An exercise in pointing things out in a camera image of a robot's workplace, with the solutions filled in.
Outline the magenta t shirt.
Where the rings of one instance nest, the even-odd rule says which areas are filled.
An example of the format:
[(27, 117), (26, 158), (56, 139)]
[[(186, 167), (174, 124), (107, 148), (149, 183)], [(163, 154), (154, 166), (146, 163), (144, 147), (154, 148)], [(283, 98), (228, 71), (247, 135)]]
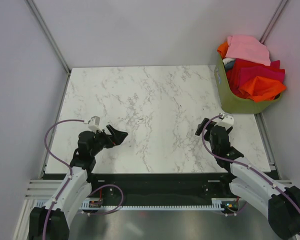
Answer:
[(245, 83), (251, 79), (254, 79), (255, 77), (264, 77), (283, 83), (285, 78), (285, 70), (275, 69), (273, 67), (267, 67), (263, 65), (243, 67), (239, 71), (238, 86), (243, 86)]

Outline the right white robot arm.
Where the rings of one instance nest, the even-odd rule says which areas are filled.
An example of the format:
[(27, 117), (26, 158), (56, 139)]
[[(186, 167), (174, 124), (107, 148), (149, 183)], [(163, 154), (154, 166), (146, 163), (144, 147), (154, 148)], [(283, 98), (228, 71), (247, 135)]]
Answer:
[(234, 117), (223, 113), (204, 118), (195, 132), (207, 152), (227, 171), (219, 184), (220, 193), (240, 197), (257, 209), (282, 240), (300, 236), (300, 189), (269, 177), (234, 148), (229, 138), (233, 125)]

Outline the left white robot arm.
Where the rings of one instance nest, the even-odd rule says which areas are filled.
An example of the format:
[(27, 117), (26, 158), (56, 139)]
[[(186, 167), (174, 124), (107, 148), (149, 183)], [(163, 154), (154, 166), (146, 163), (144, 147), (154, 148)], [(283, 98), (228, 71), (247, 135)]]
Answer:
[(67, 240), (71, 223), (84, 200), (100, 191), (98, 182), (92, 180), (96, 155), (123, 143), (128, 133), (106, 126), (109, 133), (90, 127), (78, 135), (77, 148), (67, 164), (69, 172), (49, 200), (41, 207), (34, 207), (29, 215), (28, 239)]

